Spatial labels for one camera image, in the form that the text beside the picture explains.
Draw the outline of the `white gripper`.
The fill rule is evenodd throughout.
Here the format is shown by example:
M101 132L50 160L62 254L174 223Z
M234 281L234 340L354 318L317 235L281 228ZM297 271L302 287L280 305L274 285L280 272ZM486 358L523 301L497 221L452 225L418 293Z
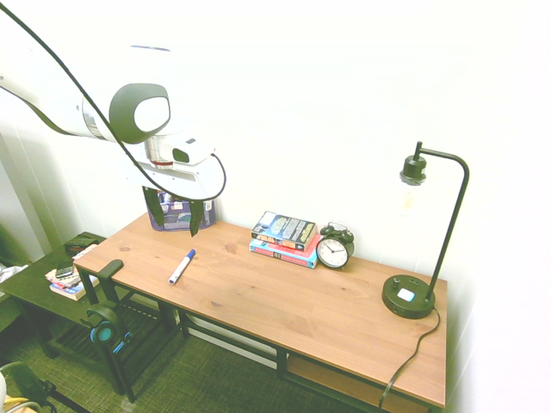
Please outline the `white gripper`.
M204 213L203 200L218 197L226 185L226 172L220 159L211 154L198 164L176 163L168 169L154 168L138 162L124 167L124 176L143 187L143 195L148 211L154 222L164 224L164 212L158 199L158 190L174 196L190 199L189 231L194 237L200 229Z

